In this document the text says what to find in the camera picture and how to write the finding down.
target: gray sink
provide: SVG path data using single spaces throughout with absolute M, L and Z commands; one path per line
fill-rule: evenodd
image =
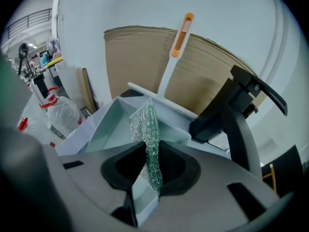
M 132 142 L 129 129 L 129 117 L 137 108 L 122 98 L 116 98 L 108 112 L 100 121 L 85 152 L 104 150 Z M 177 127 L 169 125 L 158 119 L 160 139 L 187 145 L 191 135 Z

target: black machine part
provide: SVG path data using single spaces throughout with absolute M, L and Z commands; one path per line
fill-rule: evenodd
M 44 73 L 39 73 L 33 77 L 33 82 L 38 86 L 43 98 L 45 99 L 49 95 L 48 88 L 44 82 Z
M 104 161 L 101 173 L 114 189 L 130 192 L 145 164 L 146 144 L 143 143 Z M 161 197 L 185 194 L 201 174 L 195 158 L 164 141 L 159 143 L 159 165 L 163 177 Z
M 27 60 L 27 69 L 29 70 L 29 72 L 31 73 L 31 76 L 33 75 L 32 69 L 29 65 L 29 61 L 28 61 L 28 52 L 29 52 L 29 47 L 26 43 L 22 43 L 18 49 L 18 54 L 19 54 L 19 67 L 18 67 L 18 75 L 21 74 L 21 67 L 23 64 L 23 60 L 26 59 Z
M 258 77 L 234 65 L 231 69 L 233 80 L 227 79 L 215 98 L 191 122 L 192 139 L 205 143 L 208 139 L 224 130 L 228 137 L 231 159 L 262 179 L 259 156 L 246 118 L 253 111 L 252 96 L 263 91 L 287 116 L 287 104 L 269 85 Z

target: black handle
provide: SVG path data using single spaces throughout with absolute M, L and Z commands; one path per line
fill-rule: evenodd
M 236 65 L 231 69 L 231 73 L 238 83 L 244 86 L 250 93 L 255 97 L 263 91 L 271 100 L 276 104 L 276 106 L 283 112 L 285 116 L 288 114 L 288 105 L 285 100 L 274 91 L 268 84 L 263 82 L 260 78 L 246 70 L 238 67 Z

